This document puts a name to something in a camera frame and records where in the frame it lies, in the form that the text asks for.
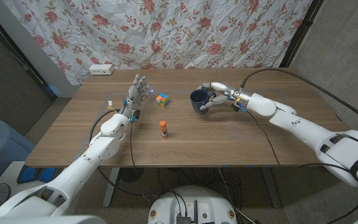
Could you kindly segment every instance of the white robotic arm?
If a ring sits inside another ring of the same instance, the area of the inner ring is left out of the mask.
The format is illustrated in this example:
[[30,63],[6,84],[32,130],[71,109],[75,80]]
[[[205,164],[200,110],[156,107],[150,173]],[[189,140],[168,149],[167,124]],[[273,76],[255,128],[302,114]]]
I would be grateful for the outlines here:
[[0,206],[0,217],[55,217],[66,214],[73,198],[103,161],[115,155],[125,128],[139,118],[138,110],[152,92],[145,77],[136,75],[124,106],[102,124],[89,148],[49,183],[22,191]]
[[[347,169],[349,172],[332,166],[325,166],[327,170],[343,182],[358,187],[358,131],[329,131],[297,116],[296,111],[288,105],[222,83],[203,83],[198,89],[223,93],[226,99],[234,101],[232,107],[236,111],[246,108],[251,112],[270,117],[269,121],[272,124],[291,132],[312,148],[321,163]],[[200,109],[203,110],[215,104],[217,103],[209,102]]]

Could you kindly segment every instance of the electrical outlet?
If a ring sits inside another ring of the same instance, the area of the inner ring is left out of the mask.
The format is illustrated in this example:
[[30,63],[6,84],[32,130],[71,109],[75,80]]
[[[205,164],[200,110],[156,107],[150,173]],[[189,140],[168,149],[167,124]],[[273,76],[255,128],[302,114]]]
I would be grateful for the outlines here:
[[92,65],[89,68],[92,75],[111,75],[114,71],[113,65]]

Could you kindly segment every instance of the blue mug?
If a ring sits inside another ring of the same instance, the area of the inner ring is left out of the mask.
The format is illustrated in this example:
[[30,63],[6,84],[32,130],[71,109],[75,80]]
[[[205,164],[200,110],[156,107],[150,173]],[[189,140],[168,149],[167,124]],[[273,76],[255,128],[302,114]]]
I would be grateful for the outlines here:
[[205,105],[212,96],[216,97],[216,93],[208,93],[206,90],[195,90],[190,94],[191,105],[196,113],[206,114],[209,108],[200,110],[200,106]]

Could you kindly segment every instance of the mug handle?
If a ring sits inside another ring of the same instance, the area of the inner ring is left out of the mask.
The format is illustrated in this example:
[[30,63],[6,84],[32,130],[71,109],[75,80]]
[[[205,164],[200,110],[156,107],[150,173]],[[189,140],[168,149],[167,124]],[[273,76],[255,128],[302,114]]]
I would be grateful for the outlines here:
[[207,97],[208,101],[211,99],[212,96],[216,97],[216,93],[215,92],[208,93],[208,97]]

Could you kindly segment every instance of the rubik's cube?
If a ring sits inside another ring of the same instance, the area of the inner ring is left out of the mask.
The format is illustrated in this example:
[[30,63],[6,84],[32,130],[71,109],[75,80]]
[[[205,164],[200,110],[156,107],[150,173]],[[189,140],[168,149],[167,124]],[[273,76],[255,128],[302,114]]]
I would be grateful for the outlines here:
[[166,107],[169,104],[169,96],[160,93],[158,97],[156,97],[157,105]]

